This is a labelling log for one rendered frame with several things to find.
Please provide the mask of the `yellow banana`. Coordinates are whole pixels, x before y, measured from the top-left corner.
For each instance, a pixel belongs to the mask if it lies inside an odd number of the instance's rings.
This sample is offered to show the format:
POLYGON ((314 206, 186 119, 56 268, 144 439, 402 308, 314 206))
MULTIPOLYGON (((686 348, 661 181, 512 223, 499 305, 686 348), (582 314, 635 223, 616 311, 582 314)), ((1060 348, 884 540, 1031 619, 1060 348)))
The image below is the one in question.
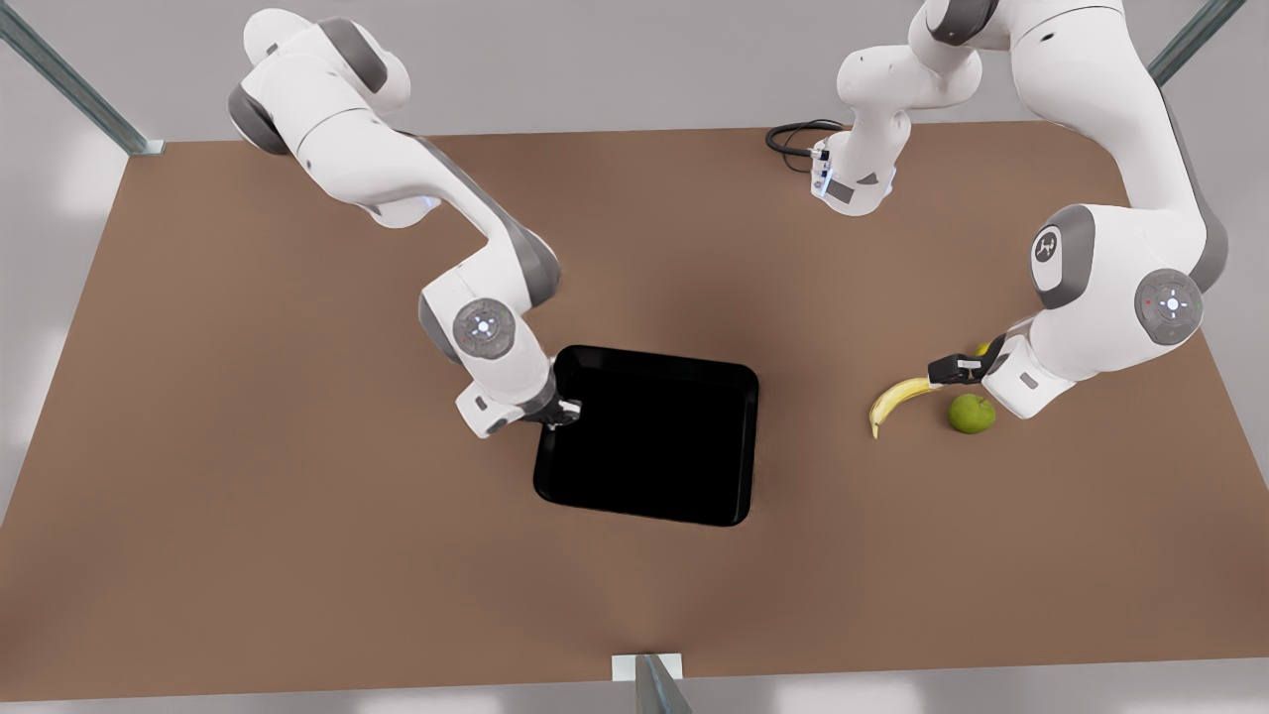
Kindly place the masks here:
POLYGON ((938 392, 942 388, 943 386, 930 386, 928 383, 928 367, 925 378, 912 378, 890 386, 890 388, 879 394, 874 403, 871 405, 868 413, 871 438, 879 439, 879 426, 884 424, 884 420, 888 419, 893 410, 896 410, 900 405, 919 397, 919 394, 929 394, 938 392))

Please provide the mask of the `black square tray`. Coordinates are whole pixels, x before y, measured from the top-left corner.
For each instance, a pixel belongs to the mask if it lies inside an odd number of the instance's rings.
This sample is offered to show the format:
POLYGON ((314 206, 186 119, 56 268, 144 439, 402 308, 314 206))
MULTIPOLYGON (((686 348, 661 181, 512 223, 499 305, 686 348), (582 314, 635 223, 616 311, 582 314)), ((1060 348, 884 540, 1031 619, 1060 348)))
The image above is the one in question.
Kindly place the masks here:
POLYGON ((740 363, 569 345, 555 361, 575 424, 541 432, 544 501, 728 528, 753 498, 758 375, 740 363))

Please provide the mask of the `green apple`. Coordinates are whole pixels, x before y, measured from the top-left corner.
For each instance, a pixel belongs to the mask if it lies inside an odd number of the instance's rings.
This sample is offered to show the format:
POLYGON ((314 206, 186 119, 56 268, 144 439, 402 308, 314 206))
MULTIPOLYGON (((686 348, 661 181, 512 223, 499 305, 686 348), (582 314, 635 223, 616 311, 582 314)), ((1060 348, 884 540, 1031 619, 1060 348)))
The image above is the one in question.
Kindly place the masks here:
POLYGON ((994 426, 996 410, 981 394, 958 394, 948 406, 947 420, 957 432, 978 434, 994 426))

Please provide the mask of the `silver frame post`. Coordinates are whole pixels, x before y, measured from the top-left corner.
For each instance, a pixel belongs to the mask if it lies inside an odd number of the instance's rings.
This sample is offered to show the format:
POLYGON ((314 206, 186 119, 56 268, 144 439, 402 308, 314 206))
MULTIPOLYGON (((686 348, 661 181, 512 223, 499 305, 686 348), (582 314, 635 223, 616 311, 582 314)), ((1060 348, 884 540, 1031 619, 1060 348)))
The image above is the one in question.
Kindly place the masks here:
POLYGON ((694 714, 679 685, 683 654, 613 654, 610 671, 634 684, 634 714, 694 714))
POLYGON ((44 37, 29 27, 6 0, 0 0, 0 41, 25 60, 63 99, 82 113, 129 157, 159 157, 162 140, 147 140, 91 84, 47 44, 44 37))
POLYGON ((1178 30, 1178 36, 1147 63, 1155 84, 1162 88, 1246 3, 1247 0, 1206 0, 1178 30))

